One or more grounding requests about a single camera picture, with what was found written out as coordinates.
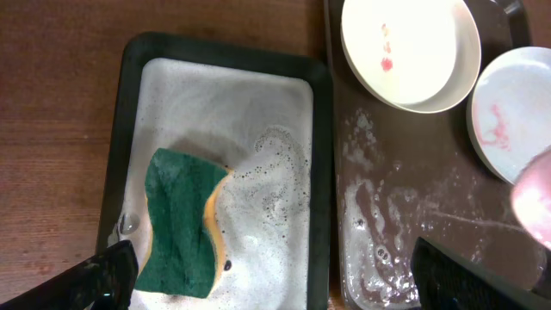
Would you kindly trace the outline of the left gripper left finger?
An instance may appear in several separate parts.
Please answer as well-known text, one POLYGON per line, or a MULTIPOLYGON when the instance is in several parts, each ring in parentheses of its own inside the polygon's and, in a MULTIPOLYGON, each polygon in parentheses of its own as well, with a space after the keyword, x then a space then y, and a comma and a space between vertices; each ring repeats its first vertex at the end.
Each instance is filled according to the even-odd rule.
POLYGON ((138 271, 133 245, 129 240, 123 240, 4 302, 1 310, 127 310, 138 271))

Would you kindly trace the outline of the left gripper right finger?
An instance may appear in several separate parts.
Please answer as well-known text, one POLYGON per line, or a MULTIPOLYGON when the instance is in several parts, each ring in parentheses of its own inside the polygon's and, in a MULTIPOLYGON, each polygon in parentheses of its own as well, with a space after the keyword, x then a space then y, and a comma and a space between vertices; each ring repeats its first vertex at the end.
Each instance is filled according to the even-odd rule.
POLYGON ((411 270, 422 310, 550 308, 549 299, 517 288, 421 237, 417 238, 412 253, 411 270))

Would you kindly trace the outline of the green yellow sponge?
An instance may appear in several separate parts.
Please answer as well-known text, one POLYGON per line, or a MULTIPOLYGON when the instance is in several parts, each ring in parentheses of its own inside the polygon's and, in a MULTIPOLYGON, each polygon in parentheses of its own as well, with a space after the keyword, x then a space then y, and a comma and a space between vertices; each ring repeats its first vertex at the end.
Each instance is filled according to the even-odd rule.
POLYGON ((209 296, 225 257, 214 207, 227 176, 225 168, 207 160, 156 150, 145 174, 151 254, 135 283, 137 290, 209 296))

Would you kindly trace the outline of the pink white plate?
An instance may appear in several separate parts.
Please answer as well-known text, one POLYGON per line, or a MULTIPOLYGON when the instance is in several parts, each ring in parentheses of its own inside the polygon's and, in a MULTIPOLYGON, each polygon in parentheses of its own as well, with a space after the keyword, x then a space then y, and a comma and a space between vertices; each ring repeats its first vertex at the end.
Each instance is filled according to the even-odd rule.
POLYGON ((534 157, 511 191, 511 206, 519 223, 550 249, 550 149, 534 157))

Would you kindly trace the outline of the pale blue plate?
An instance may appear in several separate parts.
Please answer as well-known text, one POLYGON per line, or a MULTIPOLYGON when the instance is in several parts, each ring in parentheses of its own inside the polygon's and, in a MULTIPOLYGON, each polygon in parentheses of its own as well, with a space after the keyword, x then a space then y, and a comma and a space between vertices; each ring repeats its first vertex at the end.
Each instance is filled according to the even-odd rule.
POLYGON ((519 47, 491 61, 469 96, 467 130, 487 169, 515 183, 550 147, 550 50, 519 47))

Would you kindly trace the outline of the brown serving tray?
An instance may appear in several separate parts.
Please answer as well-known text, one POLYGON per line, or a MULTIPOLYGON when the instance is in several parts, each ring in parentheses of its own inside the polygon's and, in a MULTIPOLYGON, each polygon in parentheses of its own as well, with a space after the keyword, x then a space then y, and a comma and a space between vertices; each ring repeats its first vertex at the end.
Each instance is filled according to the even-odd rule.
POLYGON ((550 254, 516 221, 509 185, 476 154, 467 104, 424 115, 375 98, 345 58, 342 11, 340 1, 325 3, 344 305, 417 307, 410 259, 420 237, 548 298, 550 254))

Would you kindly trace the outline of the black soapy water tray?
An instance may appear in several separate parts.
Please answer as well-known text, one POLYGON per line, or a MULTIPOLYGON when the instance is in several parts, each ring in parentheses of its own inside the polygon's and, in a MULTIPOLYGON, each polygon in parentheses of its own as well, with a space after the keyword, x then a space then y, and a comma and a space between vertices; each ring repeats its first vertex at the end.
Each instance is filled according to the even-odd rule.
POLYGON ((329 294, 332 82, 318 61, 162 33, 123 52, 97 246, 152 260, 145 173, 156 150, 229 170, 226 247, 206 299, 135 290, 133 309, 324 309, 329 294))

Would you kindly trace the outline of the cream white plate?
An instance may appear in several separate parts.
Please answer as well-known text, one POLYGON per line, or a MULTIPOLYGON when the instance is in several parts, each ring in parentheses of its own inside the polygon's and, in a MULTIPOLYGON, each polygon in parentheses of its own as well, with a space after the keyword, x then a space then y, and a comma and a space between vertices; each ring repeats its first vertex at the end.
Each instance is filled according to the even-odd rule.
POLYGON ((479 76, 479 30, 463 0, 345 0, 340 32, 358 81, 397 109, 451 109, 479 76))

